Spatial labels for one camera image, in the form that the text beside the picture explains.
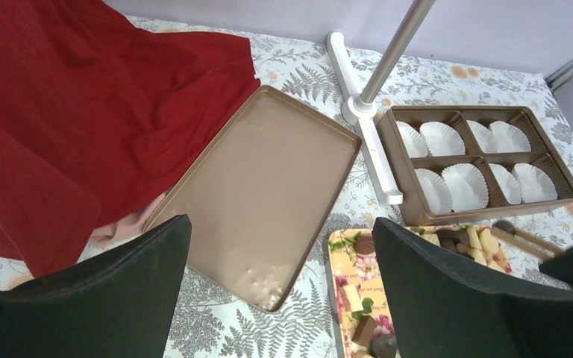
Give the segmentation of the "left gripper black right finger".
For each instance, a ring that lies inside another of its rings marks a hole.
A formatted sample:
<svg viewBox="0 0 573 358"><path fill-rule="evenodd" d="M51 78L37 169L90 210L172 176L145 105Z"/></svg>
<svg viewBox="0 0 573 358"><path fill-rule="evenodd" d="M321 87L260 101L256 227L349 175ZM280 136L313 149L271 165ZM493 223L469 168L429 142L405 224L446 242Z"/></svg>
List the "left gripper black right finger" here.
<svg viewBox="0 0 573 358"><path fill-rule="evenodd" d="M372 235L403 357L573 357L573 291L482 266L386 218Z"/></svg>

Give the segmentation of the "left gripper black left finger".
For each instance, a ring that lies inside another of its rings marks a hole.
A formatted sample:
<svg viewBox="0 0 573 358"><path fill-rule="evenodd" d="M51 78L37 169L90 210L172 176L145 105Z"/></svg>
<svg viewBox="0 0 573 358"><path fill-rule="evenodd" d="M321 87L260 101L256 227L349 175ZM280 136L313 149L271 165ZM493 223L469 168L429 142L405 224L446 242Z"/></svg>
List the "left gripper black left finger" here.
<svg viewBox="0 0 573 358"><path fill-rule="evenodd" d="M0 357L162 357L190 248L175 216L136 239L0 291Z"/></svg>

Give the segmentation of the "beige wooden tongs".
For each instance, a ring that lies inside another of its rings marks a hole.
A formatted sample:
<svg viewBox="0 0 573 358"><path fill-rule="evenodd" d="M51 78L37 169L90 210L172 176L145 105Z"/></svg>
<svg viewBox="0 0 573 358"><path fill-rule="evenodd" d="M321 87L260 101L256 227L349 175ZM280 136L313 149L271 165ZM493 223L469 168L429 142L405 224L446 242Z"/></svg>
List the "beige wooden tongs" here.
<svg viewBox="0 0 573 358"><path fill-rule="evenodd" d="M551 260L556 256L562 255L565 251L550 243L546 242L539 237L516 227L516 235L511 236L508 233L491 226L490 232L493 236L505 241L506 243L515 246L529 254L541 259L543 262Z"/></svg>

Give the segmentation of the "dark oval chocolate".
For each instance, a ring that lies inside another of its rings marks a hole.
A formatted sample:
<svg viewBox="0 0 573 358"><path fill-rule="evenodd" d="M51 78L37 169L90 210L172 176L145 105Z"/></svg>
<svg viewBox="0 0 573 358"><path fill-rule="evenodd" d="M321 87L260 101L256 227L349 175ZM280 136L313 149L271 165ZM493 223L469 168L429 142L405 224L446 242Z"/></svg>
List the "dark oval chocolate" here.
<svg viewBox="0 0 573 358"><path fill-rule="evenodd" d="M494 222L492 226L508 233L511 236L516 235L516 229L515 229L514 225L508 221L499 220L499 221Z"/></svg>

